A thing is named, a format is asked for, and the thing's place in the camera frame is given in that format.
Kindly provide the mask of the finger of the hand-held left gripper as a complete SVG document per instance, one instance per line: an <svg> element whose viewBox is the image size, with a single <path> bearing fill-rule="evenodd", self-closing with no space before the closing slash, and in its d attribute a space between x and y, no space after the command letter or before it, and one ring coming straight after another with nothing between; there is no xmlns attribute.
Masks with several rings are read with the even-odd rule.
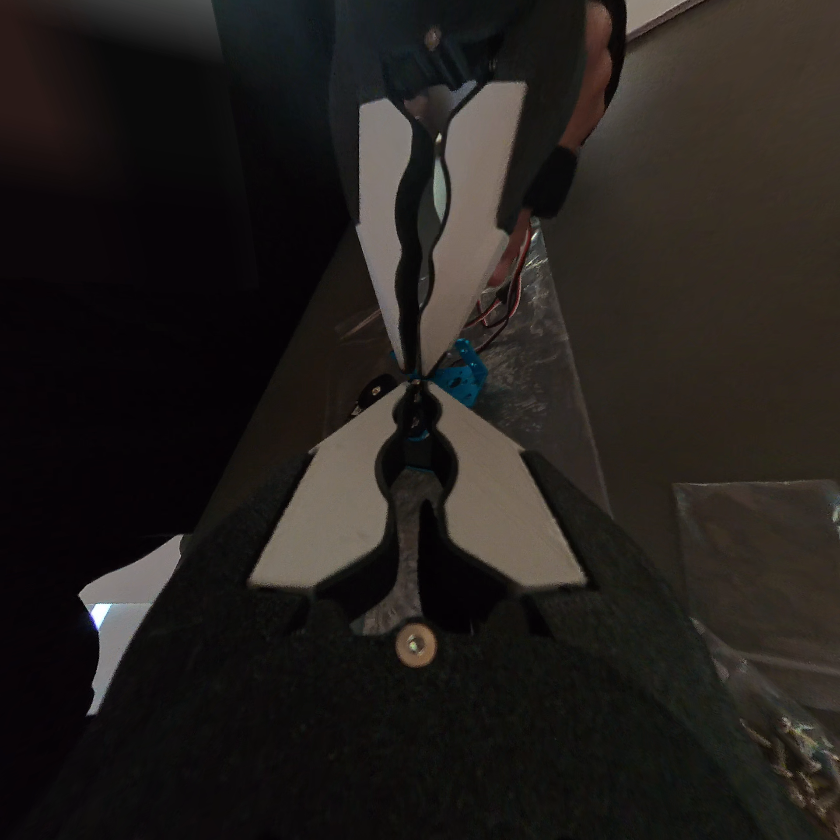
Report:
<svg viewBox="0 0 840 840"><path fill-rule="evenodd" d="M508 245L497 215L527 91L519 80L429 89L427 116L440 129L446 205L418 326L423 377L457 340Z"/></svg>
<svg viewBox="0 0 840 840"><path fill-rule="evenodd" d="M396 362L410 375L418 366L424 262L418 217L432 178L434 142L389 99L362 105L359 128L356 232Z"/></svg>

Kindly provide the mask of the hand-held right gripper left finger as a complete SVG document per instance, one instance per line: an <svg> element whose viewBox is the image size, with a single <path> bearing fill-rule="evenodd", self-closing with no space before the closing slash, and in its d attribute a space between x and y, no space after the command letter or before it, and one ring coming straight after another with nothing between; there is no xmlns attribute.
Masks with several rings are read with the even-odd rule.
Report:
<svg viewBox="0 0 840 840"><path fill-rule="evenodd" d="M315 595L384 548L392 512L383 458L407 391L398 385L310 452L249 585Z"/></svg>

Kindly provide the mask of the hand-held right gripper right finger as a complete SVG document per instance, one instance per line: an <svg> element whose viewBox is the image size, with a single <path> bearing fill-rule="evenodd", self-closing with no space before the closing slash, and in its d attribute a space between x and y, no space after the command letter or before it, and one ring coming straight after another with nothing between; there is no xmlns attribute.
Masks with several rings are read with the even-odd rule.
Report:
<svg viewBox="0 0 840 840"><path fill-rule="evenodd" d="M588 580L524 459L524 449L436 384L431 431L443 450L444 535L519 594Z"/></svg>

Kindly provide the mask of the blue bracket with black servo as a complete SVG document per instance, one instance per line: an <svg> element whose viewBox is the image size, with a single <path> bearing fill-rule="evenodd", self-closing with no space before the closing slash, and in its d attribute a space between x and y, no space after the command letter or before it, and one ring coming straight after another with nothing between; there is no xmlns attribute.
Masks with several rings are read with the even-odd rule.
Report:
<svg viewBox="0 0 840 840"><path fill-rule="evenodd" d="M472 343L467 339L457 339L455 345L446 353L443 366L438 367L433 374L431 382L457 402L472 408L487 381L487 376L487 367ZM389 371L375 376L361 389L346 420L355 419L364 410L379 402L402 384L403 379L402 374ZM435 472L434 443L428 428L427 413L422 407L413 409L411 430L405 433L404 444L407 468L426 474Z"/></svg>

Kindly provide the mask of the grey desk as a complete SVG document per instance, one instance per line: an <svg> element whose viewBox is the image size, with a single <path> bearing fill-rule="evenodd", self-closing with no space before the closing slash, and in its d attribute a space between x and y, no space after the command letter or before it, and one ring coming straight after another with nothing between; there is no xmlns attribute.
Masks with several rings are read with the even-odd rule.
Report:
<svg viewBox="0 0 840 840"><path fill-rule="evenodd" d="M686 603L673 484L838 481L838 2L627 50L544 232L612 514Z"/></svg>

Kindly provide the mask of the person's left hand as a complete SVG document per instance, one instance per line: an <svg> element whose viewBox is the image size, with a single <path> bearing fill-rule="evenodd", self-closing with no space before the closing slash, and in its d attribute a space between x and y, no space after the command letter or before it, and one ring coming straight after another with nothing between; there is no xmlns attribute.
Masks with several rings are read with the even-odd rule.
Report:
<svg viewBox="0 0 840 840"><path fill-rule="evenodd" d="M612 32L613 19L606 7L599 2L588 2L584 75L574 110L559 141L559 147L573 154L580 152L606 110L606 88L613 72L608 49Z"/></svg>

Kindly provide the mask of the large clear plastic bag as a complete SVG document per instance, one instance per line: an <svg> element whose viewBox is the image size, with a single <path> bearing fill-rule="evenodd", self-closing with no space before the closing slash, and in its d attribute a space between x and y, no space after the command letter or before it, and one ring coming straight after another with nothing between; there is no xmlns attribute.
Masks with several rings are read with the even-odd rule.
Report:
<svg viewBox="0 0 840 840"><path fill-rule="evenodd" d="M606 485L574 364L550 261L538 220L521 273L517 311L481 354L488 370L475 411L522 448L540 452L586 496L611 512ZM328 378L323 436L344 425L358 395L376 376L402 380L378 308L358 305L334 328L338 349ZM417 539L423 501L436 502L441 486L432 472L407 469L392 488L400 563L389 595L352 628L379 635L421 613L417 589Z"/></svg>

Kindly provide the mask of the scattered small screw bags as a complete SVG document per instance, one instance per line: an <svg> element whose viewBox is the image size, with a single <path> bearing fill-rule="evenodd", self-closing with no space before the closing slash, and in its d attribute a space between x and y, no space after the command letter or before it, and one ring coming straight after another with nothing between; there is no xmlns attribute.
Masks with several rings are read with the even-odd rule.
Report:
<svg viewBox="0 0 840 840"><path fill-rule="evenodd" d="M839 491L673 486L689 612L787 798L838 838Z"/></svg>

